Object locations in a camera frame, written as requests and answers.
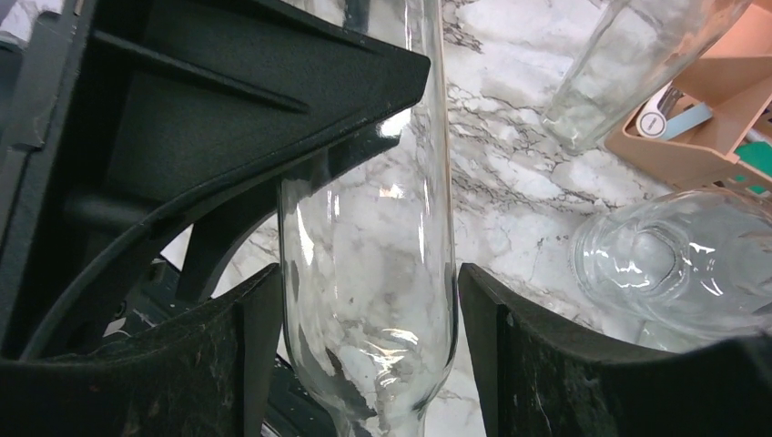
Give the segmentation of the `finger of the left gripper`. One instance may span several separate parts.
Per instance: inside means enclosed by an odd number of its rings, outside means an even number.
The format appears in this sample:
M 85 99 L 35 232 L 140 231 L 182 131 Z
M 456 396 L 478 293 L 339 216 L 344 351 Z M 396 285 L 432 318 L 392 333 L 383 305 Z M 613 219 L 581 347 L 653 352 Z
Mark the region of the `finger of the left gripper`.
M 1 354 L 88 352 L 182 230 L 421 98 L 281 1 L 67 1 L 1 39 Z

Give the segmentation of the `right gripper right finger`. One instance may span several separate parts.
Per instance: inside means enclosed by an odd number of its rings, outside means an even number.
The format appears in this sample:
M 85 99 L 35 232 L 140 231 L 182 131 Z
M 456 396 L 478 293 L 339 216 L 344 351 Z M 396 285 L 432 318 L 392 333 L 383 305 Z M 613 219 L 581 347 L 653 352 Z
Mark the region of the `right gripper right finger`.
M 771 339 L 684 354 L 576 324 L 460 268 L 463 323 L 490 436 L 768 436 Z

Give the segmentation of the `tall clear glass bottle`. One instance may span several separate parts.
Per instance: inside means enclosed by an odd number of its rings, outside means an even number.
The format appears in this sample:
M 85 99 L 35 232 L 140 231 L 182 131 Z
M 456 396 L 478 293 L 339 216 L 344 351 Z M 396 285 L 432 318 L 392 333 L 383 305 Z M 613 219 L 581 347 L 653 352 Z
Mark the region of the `tall clear glass bottle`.
M 340 436 L 421 436 L 458 339 L 441 7 L 299 8 L 432 62 L 417 105 L 353 140 L 388 151 L 347 172 L 325 153 L 279 190 L 284 339 L 300 382 Z

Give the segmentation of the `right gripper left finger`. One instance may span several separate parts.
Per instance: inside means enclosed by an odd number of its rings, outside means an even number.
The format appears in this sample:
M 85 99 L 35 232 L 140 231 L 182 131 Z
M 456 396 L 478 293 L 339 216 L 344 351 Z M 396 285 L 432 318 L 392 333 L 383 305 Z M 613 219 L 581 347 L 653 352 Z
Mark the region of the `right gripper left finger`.
M 257 436 L 281 270 L 87 355 L 1 363 L 4 436 Z

